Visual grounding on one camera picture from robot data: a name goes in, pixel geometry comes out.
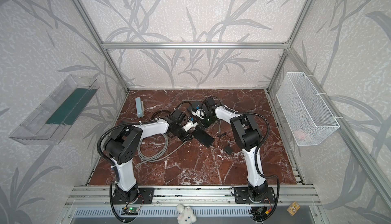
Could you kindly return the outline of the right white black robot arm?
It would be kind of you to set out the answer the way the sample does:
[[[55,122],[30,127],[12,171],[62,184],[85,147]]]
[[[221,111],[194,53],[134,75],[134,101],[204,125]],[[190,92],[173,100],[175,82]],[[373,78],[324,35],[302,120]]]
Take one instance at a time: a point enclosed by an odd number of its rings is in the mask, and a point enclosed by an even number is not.
[[[262,115],[235,111],[222,102],[215,103],[215,99],[211,96],[201,103],[192,102],[188,109],[200,122],[218,119],[231,125],[235,142],[245,157],[248,195],[254,202],[259,202],[269,190],[269,177],[263,173],[260,148],[269,136],[270,124]]]

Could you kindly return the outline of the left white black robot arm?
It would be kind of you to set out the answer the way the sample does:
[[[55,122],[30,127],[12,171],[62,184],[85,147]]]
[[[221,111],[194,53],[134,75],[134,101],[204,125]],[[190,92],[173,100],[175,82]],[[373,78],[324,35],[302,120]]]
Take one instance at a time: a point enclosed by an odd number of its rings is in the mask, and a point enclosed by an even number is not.
[[[104,132],[99,138],[97,152],[114,168],[116,186],[121,193],[130,194],[137,190],[132,161],[144,138],[172,133],[184,142],[191,140],[191,129],[198,125],[197,121],[190,118],[183,126],[179,113],[178,110],[173,115],[151,121],[120,124]]]

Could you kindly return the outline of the black network switch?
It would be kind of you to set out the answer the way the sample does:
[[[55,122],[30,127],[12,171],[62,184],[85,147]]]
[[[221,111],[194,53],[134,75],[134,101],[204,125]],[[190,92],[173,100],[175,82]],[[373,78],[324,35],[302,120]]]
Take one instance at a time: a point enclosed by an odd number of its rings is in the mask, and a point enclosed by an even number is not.
[[[192,136],[207,148],[214,143],[214,138],[204,130],[196,129],[192,132]]]

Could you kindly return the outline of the black power adapter with cable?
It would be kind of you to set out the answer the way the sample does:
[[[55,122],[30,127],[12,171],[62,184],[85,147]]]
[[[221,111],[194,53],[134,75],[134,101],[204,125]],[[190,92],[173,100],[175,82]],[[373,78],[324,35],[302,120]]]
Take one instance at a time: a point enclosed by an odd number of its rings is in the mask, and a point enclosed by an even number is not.
[[[231,137],[227,134],[227,132],[221,133],[217,136],[219,139],[222,139],[223,137],[227,137],[227,143],[224,147],[224,151],[228,154],[231,155],[233,153],[233,149],[230,147],[230,142],[231,142]]]

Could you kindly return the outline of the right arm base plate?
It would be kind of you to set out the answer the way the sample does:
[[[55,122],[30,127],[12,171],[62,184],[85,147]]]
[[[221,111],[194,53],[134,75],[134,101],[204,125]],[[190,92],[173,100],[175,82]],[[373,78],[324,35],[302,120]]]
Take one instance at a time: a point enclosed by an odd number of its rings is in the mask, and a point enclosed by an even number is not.
[[[259,200],[251,200],[248,187],[232,187],[231,189],[236,204],[274,204],[276,201],[276,194],[272,187],[269,187]]]

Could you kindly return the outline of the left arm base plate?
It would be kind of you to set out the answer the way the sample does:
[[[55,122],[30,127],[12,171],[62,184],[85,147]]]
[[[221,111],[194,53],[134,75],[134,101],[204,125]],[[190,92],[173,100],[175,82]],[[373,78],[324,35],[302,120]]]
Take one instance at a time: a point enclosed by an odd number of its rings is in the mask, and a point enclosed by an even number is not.
[[[112,203],[114,205],[125,204],[147,204],[150,205],[154,196],[154,188],[132,188],[129,191],[124,191],[116,187],[112,195]]]

